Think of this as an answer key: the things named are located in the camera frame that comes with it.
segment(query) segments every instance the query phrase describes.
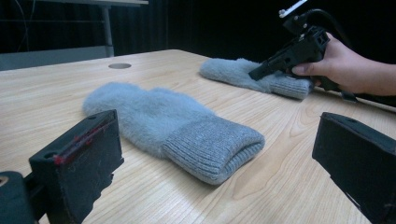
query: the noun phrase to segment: mitten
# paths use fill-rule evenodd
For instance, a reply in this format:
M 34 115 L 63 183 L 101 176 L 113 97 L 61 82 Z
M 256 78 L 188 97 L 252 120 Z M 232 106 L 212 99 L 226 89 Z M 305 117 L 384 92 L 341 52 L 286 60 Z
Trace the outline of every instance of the mitten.
M 83 103 L 86 115 L 109 109 L 117 110 L 120 133 L 137 148 L 169 159 L 212 185 L 224 182 L 264 146 L 255 130 L 167 89 L 108 83 Z
M 237 87 L 264 93 L 276 93 L 299 100 L 303 100 L 314 88 L 311 80 L 294 78 L 280 71 L 255 81 L 248 73 L 259 66 L 259 63 L 245 59 L 236 61 L 209 59 L 201 65 L 199 73 L 202 77 Z

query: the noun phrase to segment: wood grain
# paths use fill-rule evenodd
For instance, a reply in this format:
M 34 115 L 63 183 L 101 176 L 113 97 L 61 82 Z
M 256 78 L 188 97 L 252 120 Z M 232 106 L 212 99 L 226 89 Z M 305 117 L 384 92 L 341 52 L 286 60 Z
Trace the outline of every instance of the wood grain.
M 125 139 L 125 163 L 84 223 L 369 223 L 312 159 L 322 112 L 357 119 L 396 138 L 395 110 L 327 92 L 303 101 L 204 79 L 206 57 L 164 50 L 0 73 L 0 170 L 31 172 L 28 159 L 84 119 L 84 98 L 107 82 L 184 92 L 217 115 L 265 136 L 257 157 L 218 187 Z M 113 63 L 128 63 L 112 69 Z

